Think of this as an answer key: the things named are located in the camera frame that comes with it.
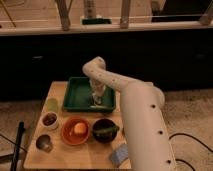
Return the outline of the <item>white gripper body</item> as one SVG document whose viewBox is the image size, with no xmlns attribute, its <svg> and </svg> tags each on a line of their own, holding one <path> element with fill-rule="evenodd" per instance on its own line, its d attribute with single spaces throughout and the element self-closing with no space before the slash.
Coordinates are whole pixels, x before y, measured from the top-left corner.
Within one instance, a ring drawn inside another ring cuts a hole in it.
<svg viewBox="0 0 213 171">
<path fill-rule="evenodd" d="M 103 83 L 93 79 L 91 79 L 89 83 L 92 88 L 92 95 L 94 97 L 102 97 L 105 92 L 106 86 Z"/>
</svg>

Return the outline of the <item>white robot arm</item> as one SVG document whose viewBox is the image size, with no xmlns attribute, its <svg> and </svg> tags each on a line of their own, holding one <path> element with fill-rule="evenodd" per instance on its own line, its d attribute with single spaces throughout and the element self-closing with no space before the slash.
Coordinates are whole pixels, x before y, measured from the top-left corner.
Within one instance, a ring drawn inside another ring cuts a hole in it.
<svg viewBox="0 0 213 171">
<path fill-rule="evenodd" d="M 161 108 L 163 92 L 144 82 L 106 70 L 103 58 L 96 57 L 82 67 L 94 88 L 106 85 L 120 93 L 120 111 L 133 171 L 177 171 L 172 146 Z"/>
</svg>

